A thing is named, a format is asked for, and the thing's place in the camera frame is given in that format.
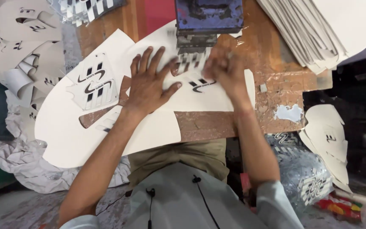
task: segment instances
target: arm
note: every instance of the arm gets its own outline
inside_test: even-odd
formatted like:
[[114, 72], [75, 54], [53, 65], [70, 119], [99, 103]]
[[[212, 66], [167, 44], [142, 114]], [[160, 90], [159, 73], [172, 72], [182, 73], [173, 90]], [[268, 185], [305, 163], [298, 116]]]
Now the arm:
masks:
[[203, 75], [220, 82], [231, 99], [240, 136], [242, 158], [252, 187], [257, 188], [264, 182], [280, 180], [276, 156], [261, 132], [248, 96], [241, 58], [232, 55], [229, 50], [213, 48]]
[[110, 132], [74, 179], [60, 206], [59, 228], [78, 216], [96, 214], [97, 203], [104, 196], [135, 128], [147, 114], [165, 104], [181, 86], [180, 83], [175, 83], [168, 90], [162, 91], [166, 73], [170, 71], [170, 67], [176, 60], [172, 60], [159, 73], [156, 73], [165, 48], [162, 47], [157, 51], [147, 68], [152, 50], [153, 48], [149, 47], [142, 55], [142, 59], [140, 55], [133, 59], [129, 100]]

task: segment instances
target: person's left hand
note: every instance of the person's left hand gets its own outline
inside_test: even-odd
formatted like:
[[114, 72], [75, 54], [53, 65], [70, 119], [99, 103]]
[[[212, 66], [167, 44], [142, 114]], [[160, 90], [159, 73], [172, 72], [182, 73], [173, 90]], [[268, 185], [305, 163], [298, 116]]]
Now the person's left hand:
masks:
[[165, 52], [165, 47], [161, 47], [151, 59], [149, 56], [153, 51], [153, 47], [148, 47], [144, 54], [138, 54], [130, 66], [131, 68], [131, 88], [129, 99], [124, 109], [131, 112], [137, 112], [144, 118], [146, 115], [154, 112], [156, 109], [169, 101], [170, 97], [181, 87], [181, 83], [177, 82], [170, 86], [166, 91], [162, 90], [162, 84], [170, 68], [176, 64], [177, 59], [174, 58], [166, 64], [160, 72], [156, 72], [159, 61]]

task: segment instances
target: crumpled white paper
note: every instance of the crumpled white paper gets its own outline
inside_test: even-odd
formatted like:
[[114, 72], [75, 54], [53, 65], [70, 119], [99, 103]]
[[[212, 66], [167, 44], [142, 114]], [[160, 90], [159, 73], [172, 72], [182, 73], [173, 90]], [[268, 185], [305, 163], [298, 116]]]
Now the crumpled white paper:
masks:
[[[44, 160], [42, 155], [46, 149], [46, 142], [40, 140], [28, 142], [27, 136], [21, 131], [19, 106], [13, 105], [8, 99], [7, 103], [8, 116], [5, 122], [15, 140], [0, 141], [0, 168], [13, 173], [23, 186], [38, 193], [48, 194], [68, 190], [81, 167], [63, 169]], [[129, 174], [129, 160], [124, 156], [108, 187], [129, 182], [127, 178]]]

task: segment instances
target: wooden table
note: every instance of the wooden table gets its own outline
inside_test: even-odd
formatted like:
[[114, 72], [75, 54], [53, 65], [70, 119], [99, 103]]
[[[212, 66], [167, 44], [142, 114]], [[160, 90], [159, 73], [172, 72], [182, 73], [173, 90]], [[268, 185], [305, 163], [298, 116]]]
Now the wooden table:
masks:
[[[126, 6], [108, 12], [94, 20], [88, 27], [80, 27], [78, 37], [83, 57], [89, 55], [116, 29], [123, 30], [135, 42], [151, 33], [152, 31], [147, 29], [147, 20], [151, 19], [146, 16], [148, 12], [145, 11], [145, 2], [150, 1], [156, 2], [155, 0], [127, 0]], [[159, 9], [156, 13], [165, 11], [164, 6], [160, 8], [163, 9]], [[304, 127], [303, 121], [274, 119], [277, 106], [298, 104], [302, 108], [303, 91], [324, 90], [332, 87], [331, 71], [325, 71], [316, 76], [309, 69], [302, 68], [258, 3], [255, 0], [244, 0], [243, 8], [242, 36], [235, 39], [230, 35], [221, 35], [217, 46], [231, 47], [244, 57], [247, 68], [253, 72], [256, 91], [255, 108], [262, 131], [279, 133], [299, 130]], [[267, 92], [260, 91], [261, 84], [266, 84]], [[108, 111], [109, 108], [91, 113], [81, 117], [80, 122], [84, 127], [89, 127]], [[175, 114], [183, 142], [236, 136], [231, 112], [175, 112]]]

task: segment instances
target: hand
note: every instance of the hand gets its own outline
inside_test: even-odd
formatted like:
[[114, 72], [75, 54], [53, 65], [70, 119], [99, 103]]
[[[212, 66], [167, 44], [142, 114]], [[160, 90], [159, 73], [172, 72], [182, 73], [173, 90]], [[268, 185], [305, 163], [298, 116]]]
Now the hand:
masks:
[[224, 88], [235, 110], [253, 110], [245, 84], [244, 63], [229, 49], [213, 48], [203, 69], [206, 79], [215, 79]]
[[170, 86], [166, 91], [162, 90], [162, 84], [165, 76], [170, 72], [170, 68], [176, 64], [177, 58], [171, 60], [163, 67], [160, 72], [156, 72], [159, 61], [165, 52], [165, 47], [161, 47], [150, 60], [149, 56], [153, 51], [153, 47], [148, 47], [144, 54], [138, 54], [130, 66], [131, 68], [131, 88], [129, 99], [124, 109], [136, 112], [141, 118], [154, 112], [156, 109], [169, 101], [170, 97], [181, 87], [181, 83], [177, 82]]

